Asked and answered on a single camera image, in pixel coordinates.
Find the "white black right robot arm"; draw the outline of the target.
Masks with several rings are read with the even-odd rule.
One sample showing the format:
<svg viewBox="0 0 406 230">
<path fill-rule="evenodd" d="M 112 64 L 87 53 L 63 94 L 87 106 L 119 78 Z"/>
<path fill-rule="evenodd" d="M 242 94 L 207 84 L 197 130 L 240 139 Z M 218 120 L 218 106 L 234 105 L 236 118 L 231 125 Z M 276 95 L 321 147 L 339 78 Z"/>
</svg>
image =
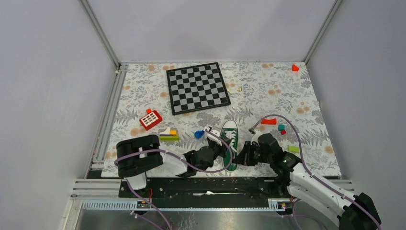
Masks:
<svg viewBox="0 0 406 230">
<path fill-rule="evenodd" d="M 306 169 L 303 161 L 284 151 L 271 134 L 255 135 L 252 141 L 245 142 L 233 162 L 244 166 L 269 164 L 277 174 L 274 190 L 278 196 L 301 199 L 340 230 L 376 230 L 382 223 L 367 194 L 356 195 Z"/>
</svg>

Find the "green canvas sneaker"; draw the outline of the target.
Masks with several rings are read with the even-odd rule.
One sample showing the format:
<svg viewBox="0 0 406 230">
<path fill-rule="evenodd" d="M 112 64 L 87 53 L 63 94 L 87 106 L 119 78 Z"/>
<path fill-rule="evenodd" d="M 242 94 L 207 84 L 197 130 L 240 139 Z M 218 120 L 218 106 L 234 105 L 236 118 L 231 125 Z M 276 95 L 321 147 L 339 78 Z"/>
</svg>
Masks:
<svg viewBox="0 0 406 230">
<path fill-rule="evenodd" d="M 237 169 L 237 164 L 233 163 L 234 157 L 237 155 L 238 146 L 238 126 L 233 120 L 227 120 L 222 126 L 221 138 L 226 141 L 231 151 L 226 148 L 226 156 L 223 158 L 223 165 L 227 166 L 227 171 L 232 172 Z"/>
</svg>

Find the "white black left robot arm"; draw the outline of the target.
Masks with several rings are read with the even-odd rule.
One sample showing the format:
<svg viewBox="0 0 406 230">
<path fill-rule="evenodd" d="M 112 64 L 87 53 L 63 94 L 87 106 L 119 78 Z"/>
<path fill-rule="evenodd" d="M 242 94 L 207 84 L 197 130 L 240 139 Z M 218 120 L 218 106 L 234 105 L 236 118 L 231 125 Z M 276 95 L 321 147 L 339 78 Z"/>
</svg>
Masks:
<svg viewBox="0 0 406 230">
<path fill-rule="evenodd" d="M 163 168 L 180 178 L 192 177 L 197 172 L 209 173 L 218 156 L 225 157 L 233 147 L 229 138 L 217 138 L 207 135 L 208 146 L 191 150 L 184 154 L 168 153 L 160 148 L 157 135 L 148 135 L 119 142 L 117 159 L 118 176 L 130 183 L 130 191 L 137 197 L 148 192 L 147 171 L 156 167 Z"/>
</svg>

